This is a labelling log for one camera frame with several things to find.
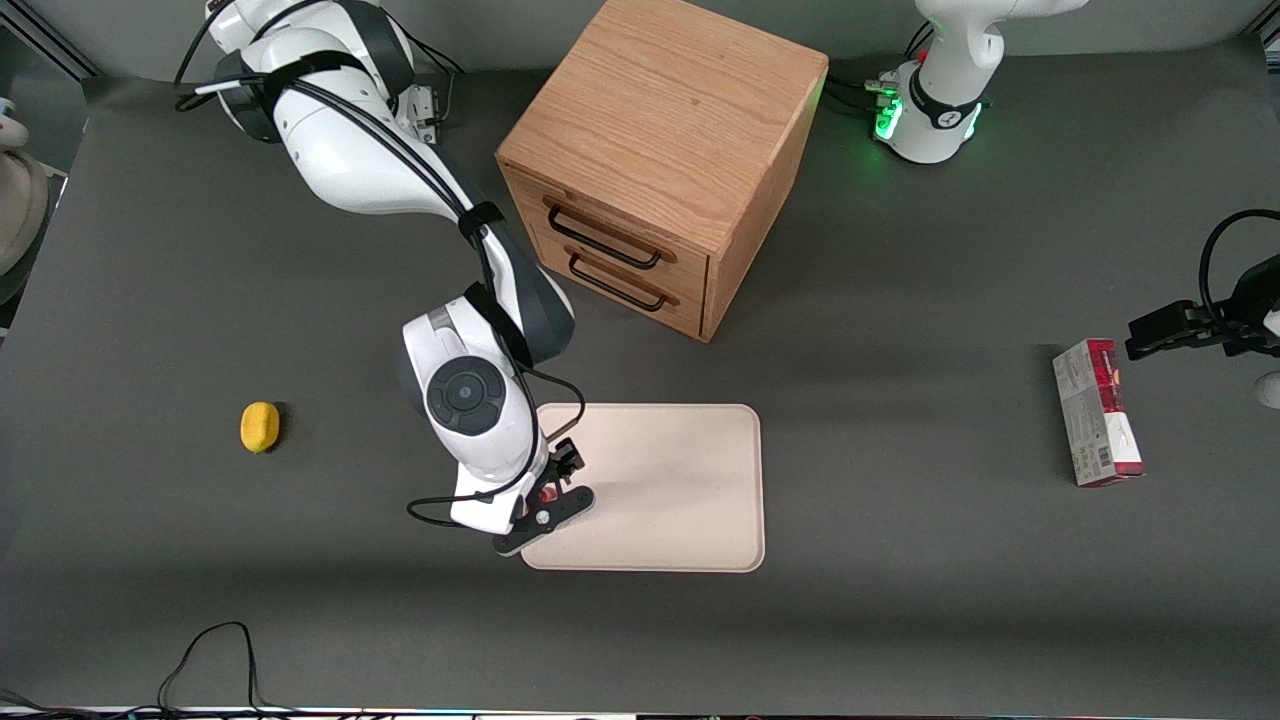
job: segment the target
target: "drawer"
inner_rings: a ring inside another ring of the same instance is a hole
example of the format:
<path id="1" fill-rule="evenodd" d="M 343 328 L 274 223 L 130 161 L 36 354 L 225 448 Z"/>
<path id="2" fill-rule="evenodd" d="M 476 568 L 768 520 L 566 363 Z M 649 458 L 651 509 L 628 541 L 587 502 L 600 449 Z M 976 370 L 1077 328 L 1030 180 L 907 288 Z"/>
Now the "drawer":
<path id="1" fill-rule="evenodd" d="M 581 201 L 518 170 L 503 168 L 525 228 L 544 261 L 570 247 L 613 274 L 639 278 L 648 287 L 701 306 L 707 287 L 707 255 L 646 237 L 599 210 L 582 210 Z"/>
<path id="2" fill-rule="evenodd" d="M 687 336 L 699 337 L 703 328 L 703 296 L 689 297 L 671 290 L 664 290 L 640 277 L 620 269 L 599 254 L 561 243 L 552 252 L 543 255 L 547 268 L 595 290 L 605 297 L 648 315 L 659 323 L 675 328 Z"/>

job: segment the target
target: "wooden cabinet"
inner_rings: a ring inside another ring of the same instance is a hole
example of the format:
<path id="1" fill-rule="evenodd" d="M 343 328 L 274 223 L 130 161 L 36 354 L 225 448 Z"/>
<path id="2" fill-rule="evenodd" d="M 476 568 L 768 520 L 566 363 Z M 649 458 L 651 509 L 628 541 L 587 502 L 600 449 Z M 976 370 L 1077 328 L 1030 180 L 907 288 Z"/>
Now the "wooden cabinet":
<path id="1" fill-rule="evenodd" d="M 498 149 L 539 259 L 710 341 L 826 74 L 820 53 L 680 0 L 608 0 Z"/>

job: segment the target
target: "cardboard box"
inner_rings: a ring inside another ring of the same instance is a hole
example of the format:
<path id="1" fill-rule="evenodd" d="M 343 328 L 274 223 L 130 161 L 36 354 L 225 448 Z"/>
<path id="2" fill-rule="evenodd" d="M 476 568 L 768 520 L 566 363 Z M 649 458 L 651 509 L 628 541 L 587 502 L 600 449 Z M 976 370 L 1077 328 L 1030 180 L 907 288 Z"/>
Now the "cardboard box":
<path id="1" fill-rule="evenodd" d="M 1093 338 L 1053 359 L 1075 484 L 1085 488 L 1144 474 L 1120 400 L 1115 348 L 1114 340 Z"/>

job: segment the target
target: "beige tray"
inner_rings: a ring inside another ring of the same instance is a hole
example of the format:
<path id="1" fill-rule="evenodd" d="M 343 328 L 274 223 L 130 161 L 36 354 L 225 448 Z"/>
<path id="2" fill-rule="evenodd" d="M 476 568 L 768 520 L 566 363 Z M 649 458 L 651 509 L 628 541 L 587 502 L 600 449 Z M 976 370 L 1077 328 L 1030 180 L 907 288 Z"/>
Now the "beige tray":
<path id="1" fill-rule="evenodd" d="M 548 432 L 577 405 L 538 409 Z M 539 570 L 750 573 L 764 561 L 760 419 L 745 405 L 589 404 L 570 430 L 595 506 L 521 551 Z"/>

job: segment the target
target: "green light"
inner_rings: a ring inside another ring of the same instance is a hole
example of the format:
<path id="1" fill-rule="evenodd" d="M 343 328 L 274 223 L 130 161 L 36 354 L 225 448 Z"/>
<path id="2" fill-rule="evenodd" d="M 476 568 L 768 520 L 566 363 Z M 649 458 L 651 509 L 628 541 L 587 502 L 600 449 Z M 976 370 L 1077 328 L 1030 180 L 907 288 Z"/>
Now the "green light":
<path id="1" fill-rule="evenodd" d="M 902 101 L 895 97 L 892 102 L 879 111 L 879 118 L 876 119 L 876 135 L 878 135 L 881 140 L 893 137 L 893 131 L 897 129 L 897 119 L 901 115 Z"/>
<path id="2" fill-rule="evenodd" d="M 969 120 L 969 129 L 964 131 L 965 140 L 973 137 L 973 129 L 978 126 L 978 115 L 980 114 L 982 114 L 982 102 L 978 102 L 978 106 L 973 109 L 973 119 Z"/>

